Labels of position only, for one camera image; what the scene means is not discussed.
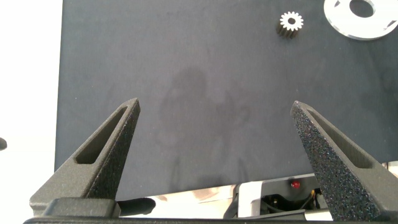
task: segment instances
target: red light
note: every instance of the red light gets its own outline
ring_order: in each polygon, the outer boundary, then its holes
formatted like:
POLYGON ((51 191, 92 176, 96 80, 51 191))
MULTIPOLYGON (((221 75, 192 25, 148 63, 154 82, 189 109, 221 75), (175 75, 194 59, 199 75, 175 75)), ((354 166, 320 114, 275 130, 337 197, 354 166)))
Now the red light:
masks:
POLYGON ((299 181, 296 181, 296 180, 295 180, 295 181, 292 182, 291 185, 292 185, 292 187, 294 187, 295 189, 299 189, 299 188, 300 188, 300 182, 299 182, 299 181))

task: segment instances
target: dark gray mat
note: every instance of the dark gray mat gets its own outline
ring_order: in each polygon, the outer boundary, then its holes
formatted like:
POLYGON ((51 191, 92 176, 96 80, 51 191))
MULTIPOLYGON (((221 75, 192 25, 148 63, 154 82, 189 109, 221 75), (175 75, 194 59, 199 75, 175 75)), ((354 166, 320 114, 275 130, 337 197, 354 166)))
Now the dark gray mat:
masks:
POLYGON ((398 160, 397 37, 344 37, 323 1, 65 0, 55 168, 134 97, 118 200, 312 172, 294 100, 398 160), (275 33, 287 11, 292 40, 275 33))

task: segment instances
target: circular plate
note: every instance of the circular plate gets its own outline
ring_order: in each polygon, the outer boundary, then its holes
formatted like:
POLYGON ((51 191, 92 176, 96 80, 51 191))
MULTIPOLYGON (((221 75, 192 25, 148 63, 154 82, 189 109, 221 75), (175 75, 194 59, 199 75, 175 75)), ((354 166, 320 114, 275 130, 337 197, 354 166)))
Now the circular plate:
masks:
POLYGON ((363 0, 373 8, 370 17, 359 17, 349 8, 351 0, 325 0, 323 9, 329 23, 341 34, 357 40, 380 38, 398 25, 397 0, 363 0))

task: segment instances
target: small gear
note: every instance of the small gear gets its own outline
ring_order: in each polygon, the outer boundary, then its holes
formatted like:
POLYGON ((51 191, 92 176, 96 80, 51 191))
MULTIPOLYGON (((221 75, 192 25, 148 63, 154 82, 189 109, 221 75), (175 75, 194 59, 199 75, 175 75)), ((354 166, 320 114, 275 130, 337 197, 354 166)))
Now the small gear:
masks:
POLYGON ((298 13, 288 12, 282 15, 276 32, 284 37, 293 38, 303 26, 303 19, 298 13))

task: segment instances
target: white table surface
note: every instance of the white table surface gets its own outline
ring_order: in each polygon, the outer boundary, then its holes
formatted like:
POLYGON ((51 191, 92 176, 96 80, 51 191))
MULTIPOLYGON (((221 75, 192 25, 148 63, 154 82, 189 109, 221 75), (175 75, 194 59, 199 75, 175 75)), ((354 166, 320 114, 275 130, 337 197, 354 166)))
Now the white table surface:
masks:
POLYGON ((0 2, 0 223, 33 216, 53 174, 62 1, 0 2))

